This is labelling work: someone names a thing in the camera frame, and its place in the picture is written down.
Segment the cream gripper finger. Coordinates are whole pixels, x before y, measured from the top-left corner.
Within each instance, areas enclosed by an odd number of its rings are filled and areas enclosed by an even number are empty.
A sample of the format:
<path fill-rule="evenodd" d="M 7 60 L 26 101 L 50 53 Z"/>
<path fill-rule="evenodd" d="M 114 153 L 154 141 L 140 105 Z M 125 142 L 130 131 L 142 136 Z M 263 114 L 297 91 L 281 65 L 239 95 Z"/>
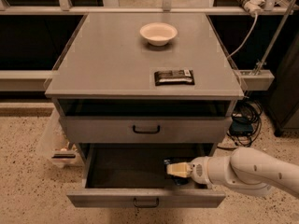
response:
<path fill-rule="evenodd" d="M 168 164 L 166 171 L 169 175 L 187 178 L 191 176 L 192 167 L 187 162 Z"/>

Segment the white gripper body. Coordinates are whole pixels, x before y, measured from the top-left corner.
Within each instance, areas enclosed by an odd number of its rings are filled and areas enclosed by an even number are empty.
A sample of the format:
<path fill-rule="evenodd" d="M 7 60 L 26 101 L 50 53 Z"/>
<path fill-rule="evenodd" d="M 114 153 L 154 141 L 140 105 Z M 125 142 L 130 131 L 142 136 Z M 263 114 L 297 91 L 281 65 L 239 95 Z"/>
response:
<path fill-rule="evenodd" d="M 194 182 L 204 185 L 211 183 L 207 171 L 208 160 L 209 157 L 198 157 L 190 162 L 192 168 L 191 179 Z"/>

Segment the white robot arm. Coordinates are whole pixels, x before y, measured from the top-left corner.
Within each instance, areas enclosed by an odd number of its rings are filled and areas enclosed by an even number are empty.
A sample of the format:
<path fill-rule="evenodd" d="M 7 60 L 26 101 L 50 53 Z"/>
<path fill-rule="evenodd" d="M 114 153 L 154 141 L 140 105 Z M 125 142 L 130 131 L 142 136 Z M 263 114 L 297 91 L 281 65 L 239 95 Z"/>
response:
<path fill-rule="evenodd" d="M 275 187 L 299 198 L 299 166 L 251 147 L 237 148 L 228 156 L 171 163 L 166 171 L 198 184 L 222 185 L 250 196 L 265 196 Z"/>

